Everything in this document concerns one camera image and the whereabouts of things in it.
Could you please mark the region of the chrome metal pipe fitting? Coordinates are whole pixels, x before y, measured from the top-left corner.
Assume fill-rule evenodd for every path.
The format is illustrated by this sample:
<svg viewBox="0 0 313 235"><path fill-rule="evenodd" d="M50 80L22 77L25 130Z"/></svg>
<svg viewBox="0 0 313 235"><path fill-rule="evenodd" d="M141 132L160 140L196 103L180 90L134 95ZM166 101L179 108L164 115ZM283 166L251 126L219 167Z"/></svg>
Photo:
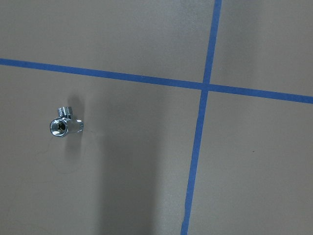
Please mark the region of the chrome metal pipe fitting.
<svg viewBox="0 0 313 235"><path fill-rule="evenodd" d="M53 136L63 138L68 134L80 133L84 130L84 123L73 115L72 107L58 108L58 117L51 121L49 127Z"/></svg>

